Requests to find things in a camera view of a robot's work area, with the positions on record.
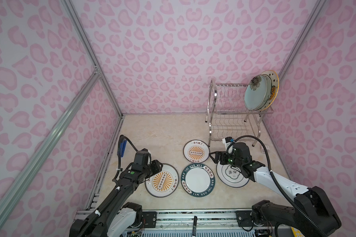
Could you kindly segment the chrome two-tier dish rack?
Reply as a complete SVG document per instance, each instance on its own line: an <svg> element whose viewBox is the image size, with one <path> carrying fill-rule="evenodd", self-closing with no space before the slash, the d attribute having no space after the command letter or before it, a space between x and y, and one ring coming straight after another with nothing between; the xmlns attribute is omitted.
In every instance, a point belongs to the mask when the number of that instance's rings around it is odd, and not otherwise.
<svg viewBox="0 0 356 237"><path fill-rule="evenodd" d="M248 110L244 104L246 84L221 84L210 79L205 122L209 127L208 146L225 137L253 135L260 138L263 118L274 110Z"/></svg>

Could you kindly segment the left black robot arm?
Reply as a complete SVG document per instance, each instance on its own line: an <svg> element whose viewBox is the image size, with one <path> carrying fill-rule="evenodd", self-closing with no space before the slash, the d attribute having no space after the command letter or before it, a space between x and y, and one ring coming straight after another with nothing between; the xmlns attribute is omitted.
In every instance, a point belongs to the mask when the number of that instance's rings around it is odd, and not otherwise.
<svg viewBox="0 0 356 237"><path fill-rule="evenodd" d="M119 237L128 227L143 228L142 206L127 199L138 186L162 171L163 164L152 160L147 149L136 152L116 187L105 200L84 220L76 220L69 231L70 237Z"/></svg>

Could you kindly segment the cream plate with red berries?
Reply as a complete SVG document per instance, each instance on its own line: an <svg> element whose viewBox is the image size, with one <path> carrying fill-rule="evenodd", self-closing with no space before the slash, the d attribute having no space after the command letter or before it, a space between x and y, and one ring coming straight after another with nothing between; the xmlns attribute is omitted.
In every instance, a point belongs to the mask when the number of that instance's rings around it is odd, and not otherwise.
<svg viewBox="0 0 356 237"><path fill-rule="evenodd" d="M266 81L267 81L266 102L265 102L265 104L263 106L263 110L265 110L267 108L268 102L270 100L273 82L272 82L272 79L271 79L271 77L269 75L263 74L263 76L266 78Z"/></svg>

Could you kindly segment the small orange sunburst plate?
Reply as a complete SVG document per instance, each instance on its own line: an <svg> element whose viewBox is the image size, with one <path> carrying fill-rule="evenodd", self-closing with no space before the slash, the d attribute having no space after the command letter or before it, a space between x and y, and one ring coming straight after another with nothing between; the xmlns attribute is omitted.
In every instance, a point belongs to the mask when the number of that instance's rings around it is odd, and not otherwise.
<svg viewBox="0 0 356 237"><path fill-rule="evenodd" d="M209 146L201 140L191 140L184 145L183 154L191 162L200 164L209 158Z"/></svg>

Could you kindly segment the teal flower plate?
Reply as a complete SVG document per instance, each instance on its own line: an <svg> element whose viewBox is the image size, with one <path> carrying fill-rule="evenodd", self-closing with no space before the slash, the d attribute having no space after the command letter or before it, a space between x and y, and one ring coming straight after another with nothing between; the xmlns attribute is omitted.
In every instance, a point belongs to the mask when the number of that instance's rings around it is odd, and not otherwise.
<svg viewBox="0 0 356 237"><path fill-rule="evenodd" d="M255 76L247 86L244 94L244 104L248 110L257 110L265 101L268 82L265 76Z"/></svg>

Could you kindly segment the dark green rimmed plate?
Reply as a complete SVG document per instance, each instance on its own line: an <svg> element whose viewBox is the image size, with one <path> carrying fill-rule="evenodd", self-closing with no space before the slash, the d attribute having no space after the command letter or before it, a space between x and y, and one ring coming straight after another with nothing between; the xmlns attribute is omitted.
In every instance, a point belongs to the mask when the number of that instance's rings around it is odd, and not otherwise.
<svg viewBox="0 0 356 237"><path fill-rule="evenodd" d="M206 197L210 195L216 184L213 171L204 164L190 164L181 174L183 189L192 197Z"/></svg>

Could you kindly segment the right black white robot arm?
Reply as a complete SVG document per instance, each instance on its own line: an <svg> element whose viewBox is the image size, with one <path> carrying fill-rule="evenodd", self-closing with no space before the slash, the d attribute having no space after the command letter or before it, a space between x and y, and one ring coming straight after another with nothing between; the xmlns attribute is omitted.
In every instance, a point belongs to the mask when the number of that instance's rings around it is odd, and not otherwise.
<svg viewBox="0 0 356 237"><path fill-rule="evenodd" d="M252 159L245 143L229 142L225 151L211 152L209 156L214 163L235 168L244 178L271 189L289 202L289 206L269 200L254 204L250 214L252 223L286 225L305 237L329 237L341 228L342 222L322 188L309 188L273 172L270 164Z"/></svg>

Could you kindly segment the black marker pen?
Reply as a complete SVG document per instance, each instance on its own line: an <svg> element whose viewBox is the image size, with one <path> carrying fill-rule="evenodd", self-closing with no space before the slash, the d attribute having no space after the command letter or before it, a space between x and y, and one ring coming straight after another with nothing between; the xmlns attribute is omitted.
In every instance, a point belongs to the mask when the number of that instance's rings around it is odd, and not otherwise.
<svg viewBox="0 0 356 237"><path fill-rule="evenodd" d="M196 237L197 220L198 220L198 217L197 217L197 216L194 216L194 219L193 219L193 227L192 227L192 237Z"/></svg>

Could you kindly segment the large orange sunburst plate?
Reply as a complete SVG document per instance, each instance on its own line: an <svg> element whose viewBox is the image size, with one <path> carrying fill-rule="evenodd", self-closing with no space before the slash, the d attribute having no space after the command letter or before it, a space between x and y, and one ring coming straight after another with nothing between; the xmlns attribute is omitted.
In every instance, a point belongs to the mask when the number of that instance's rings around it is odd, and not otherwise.
<svg viewBox="0 0 356 237"><path fill-rule="evenodd" d="M169 165L163 164L162 171L149 178L145 188L153 197L163 198L171 195L178 187L179 174Z"/></svg>

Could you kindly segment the cat and stars plate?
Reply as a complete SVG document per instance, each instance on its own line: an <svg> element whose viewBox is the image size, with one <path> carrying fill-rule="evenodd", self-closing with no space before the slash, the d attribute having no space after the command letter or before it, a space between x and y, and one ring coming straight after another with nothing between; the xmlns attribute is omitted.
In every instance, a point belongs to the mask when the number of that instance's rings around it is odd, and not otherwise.
<svg viewBox="0 0 356 237"><path fill-rule="evenodd" d="M278 74L273 70L264 71L264 72L262 72L262 75L263 74L269 75L271 77L271 79L272 79L272 82L273 82L271 96L270 96L270 100L269 100L268 106L267 106L267 108L269 108L272 105L272 103L274 102L274 100L276 99L276 97L277 97L277 94L278 94L278 91L279 91L280 82L279 82Z"/></svg>

